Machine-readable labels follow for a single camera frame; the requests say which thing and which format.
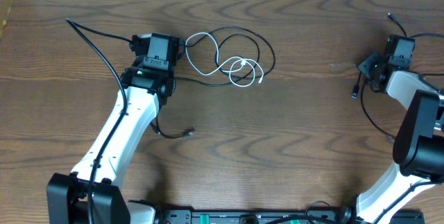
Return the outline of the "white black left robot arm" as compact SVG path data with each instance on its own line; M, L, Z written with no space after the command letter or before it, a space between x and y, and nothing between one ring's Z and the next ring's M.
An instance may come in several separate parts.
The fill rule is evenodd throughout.
M50 223L156 223L156 208L126 202L123 181L135 149L175 88L174 71L185 45L159 33L135 35L136 59L121 75L121 90L95 142L68 175L55 173L46 188Z

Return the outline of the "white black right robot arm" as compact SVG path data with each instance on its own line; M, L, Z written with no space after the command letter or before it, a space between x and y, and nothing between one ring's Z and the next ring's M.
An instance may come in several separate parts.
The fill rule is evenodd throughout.
M410 70L416 41L390 35L383 53L375 52L358 69L369 86L406 108L393 136L393 161L383 176L359 194L349 223L389 223L419 193L443 183L443 90Z

